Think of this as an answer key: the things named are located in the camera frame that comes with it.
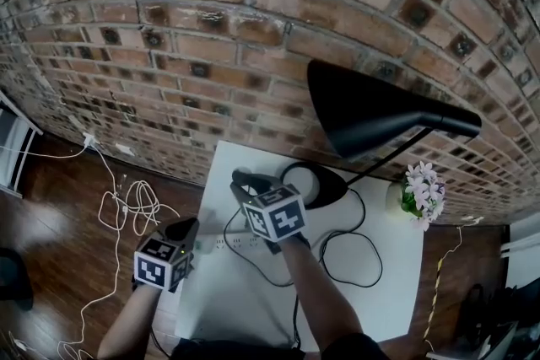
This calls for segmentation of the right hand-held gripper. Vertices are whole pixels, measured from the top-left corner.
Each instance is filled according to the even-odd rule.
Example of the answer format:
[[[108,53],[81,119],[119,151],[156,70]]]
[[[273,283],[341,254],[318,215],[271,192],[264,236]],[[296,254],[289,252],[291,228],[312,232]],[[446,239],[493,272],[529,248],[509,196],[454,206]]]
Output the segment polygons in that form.
[[[305,228],[304,201],[292,185],[268,175],[245,175],[240,183],[230,189],[254,234],[276,243]]]

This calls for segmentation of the black desk lamp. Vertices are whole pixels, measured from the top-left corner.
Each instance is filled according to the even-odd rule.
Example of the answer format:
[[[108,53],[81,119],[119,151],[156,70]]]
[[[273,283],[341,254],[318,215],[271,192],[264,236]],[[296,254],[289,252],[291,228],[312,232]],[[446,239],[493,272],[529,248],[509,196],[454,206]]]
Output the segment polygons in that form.
[[[317,195],[305,203],[307,210],[341,200],[356,181],[412,147],[433,130],[475,138],[482,121],[476,113],[435,99],[408,92],[386,81],[320,60],[307,67],[310,99],[332,149],[354,160],[415,127],[422,130],[396,150],[351,180],[345,180],[318,164],[298,162],[293,169],[309,170],[318,183]]]

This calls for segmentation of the white metal shelf rack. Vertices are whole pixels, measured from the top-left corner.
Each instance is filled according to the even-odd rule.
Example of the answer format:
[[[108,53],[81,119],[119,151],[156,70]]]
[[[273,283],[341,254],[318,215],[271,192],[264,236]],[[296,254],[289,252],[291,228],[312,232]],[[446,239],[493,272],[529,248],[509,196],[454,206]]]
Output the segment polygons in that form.
[[[0,191],[22,197],[19,181],[35,135],[43,131],[0,89]]]

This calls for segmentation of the person's right forearm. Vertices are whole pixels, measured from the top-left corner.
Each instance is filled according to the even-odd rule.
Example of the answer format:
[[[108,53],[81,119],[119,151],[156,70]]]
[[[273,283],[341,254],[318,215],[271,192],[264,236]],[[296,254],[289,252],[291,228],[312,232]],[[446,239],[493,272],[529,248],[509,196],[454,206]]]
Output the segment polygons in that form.
[[[362,327],[358,315],[308,246],[293,237],[278,244],[320,351],[324,352],[343,336],[360,333]]]

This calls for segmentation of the person's legs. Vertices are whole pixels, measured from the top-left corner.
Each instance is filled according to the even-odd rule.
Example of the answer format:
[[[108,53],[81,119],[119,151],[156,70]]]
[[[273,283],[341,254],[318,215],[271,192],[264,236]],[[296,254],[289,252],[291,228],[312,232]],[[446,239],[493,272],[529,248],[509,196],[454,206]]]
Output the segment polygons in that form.
[[[236,341],[181,339],[170,360],[305,360],[299,348],[279,348]],[[320,352],[320,360],[390,360],[370,337],[362,333],[343,336]]]

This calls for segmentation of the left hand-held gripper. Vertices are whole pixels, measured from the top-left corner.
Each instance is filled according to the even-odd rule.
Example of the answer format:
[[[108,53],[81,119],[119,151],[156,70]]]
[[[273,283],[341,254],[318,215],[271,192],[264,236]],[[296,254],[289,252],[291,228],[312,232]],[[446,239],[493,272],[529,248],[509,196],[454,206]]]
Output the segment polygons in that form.
[[[191,270],[193,249],[199,230],[197,218],[162,223],[158,231],[170,243],[146,238],[134,252],[135,282],[174,293]]]

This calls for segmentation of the person's left forearm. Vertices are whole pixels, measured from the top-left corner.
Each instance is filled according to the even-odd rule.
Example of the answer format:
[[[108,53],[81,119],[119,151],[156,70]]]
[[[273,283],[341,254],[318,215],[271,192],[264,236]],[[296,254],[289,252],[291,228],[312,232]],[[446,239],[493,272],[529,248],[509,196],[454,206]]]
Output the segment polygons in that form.
[[[98,360],[144,360],[161,293],[149,285],[133,291],[102,339]]]

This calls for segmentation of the white flowers in pot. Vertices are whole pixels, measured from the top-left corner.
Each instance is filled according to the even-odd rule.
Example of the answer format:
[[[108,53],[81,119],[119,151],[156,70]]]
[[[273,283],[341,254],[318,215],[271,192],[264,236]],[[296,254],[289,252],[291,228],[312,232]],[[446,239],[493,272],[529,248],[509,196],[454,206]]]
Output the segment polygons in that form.
[[[442,214],[445,193],[446,185],[432,163],[409,164],[403,177],[388,186],[386,213],[425,232]]]

